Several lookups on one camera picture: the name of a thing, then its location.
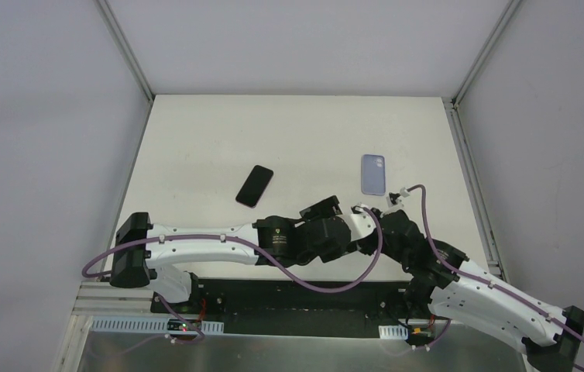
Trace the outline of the lavender phone case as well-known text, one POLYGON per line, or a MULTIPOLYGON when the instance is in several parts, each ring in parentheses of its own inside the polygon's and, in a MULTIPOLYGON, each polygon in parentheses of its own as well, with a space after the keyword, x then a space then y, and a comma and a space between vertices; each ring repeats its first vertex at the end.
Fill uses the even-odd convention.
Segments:
POLYGON ((383 156, 375 154, 364 154, 362 156, 361 192, 364 195, 385 195, 386 164, 383 156))

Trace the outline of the black phone purple frame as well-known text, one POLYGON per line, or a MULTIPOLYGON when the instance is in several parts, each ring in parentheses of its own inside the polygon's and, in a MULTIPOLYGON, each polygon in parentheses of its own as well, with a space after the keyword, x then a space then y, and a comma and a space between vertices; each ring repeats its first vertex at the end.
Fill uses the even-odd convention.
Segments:
POLYGON ((261 165, 255 165, 235 196, 240 205, 255 208, 266 188, 273 179, 274 172, 261 165))

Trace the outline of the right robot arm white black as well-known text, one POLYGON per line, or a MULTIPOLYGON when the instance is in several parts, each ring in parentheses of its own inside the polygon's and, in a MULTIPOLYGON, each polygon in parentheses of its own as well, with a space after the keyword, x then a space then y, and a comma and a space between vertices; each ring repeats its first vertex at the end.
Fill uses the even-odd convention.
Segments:
POLYGON ((350 218, 352 241, 361 253, 384 254, 411 281, 400 309, 420 318, 451 319, 511 346, 539 371, 571 371, 582 344, 584 311, 559 308, 502 281, 457 248, 420 231, 401 210, 350 218))

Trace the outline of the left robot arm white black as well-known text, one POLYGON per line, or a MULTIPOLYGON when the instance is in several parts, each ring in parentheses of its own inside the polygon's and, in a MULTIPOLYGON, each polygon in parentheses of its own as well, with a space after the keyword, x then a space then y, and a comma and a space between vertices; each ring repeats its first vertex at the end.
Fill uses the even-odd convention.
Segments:
POLYGON ((115 288, 148 288, 181 313, 200 302, 197 278, 180 268, 190 263, 233 263, 271 266, 293 281, 289 269, 315 259, 324 263, 361 250, 377 262, 383 231, 373 210, 357 205, 344 214, 335 197, 301 213, 299 219, 272 215, 244 225, 184 229, 153 223, 147 212, 132 213, 115 235, 109 283, 115 288))

